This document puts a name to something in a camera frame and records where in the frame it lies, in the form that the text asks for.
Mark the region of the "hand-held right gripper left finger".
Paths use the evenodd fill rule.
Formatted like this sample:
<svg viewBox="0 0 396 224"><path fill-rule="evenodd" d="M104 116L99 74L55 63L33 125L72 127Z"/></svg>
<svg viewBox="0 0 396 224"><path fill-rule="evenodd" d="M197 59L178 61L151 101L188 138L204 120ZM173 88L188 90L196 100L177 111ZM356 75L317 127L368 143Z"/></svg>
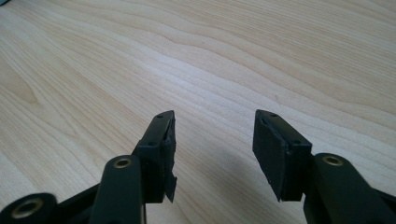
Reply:
<svg viewBox="0 0 396 224"><path fill-rule="evenodd" d="M161 203L164 197L170 202L174 200L176 146L175 112L156 115L133 152L141 164L144 203Z"/></svg>

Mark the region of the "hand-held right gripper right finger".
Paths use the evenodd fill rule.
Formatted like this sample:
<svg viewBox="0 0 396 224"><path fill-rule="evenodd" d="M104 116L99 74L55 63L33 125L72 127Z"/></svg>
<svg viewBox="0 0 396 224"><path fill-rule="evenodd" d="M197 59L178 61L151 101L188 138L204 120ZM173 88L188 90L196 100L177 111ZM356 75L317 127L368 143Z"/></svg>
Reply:
<svg viewBox="0 0 396 224"><path fill-rule="evenodd" d="M278 114L255 113L253 153L279 201L300 201L312 144Z"/></svg>

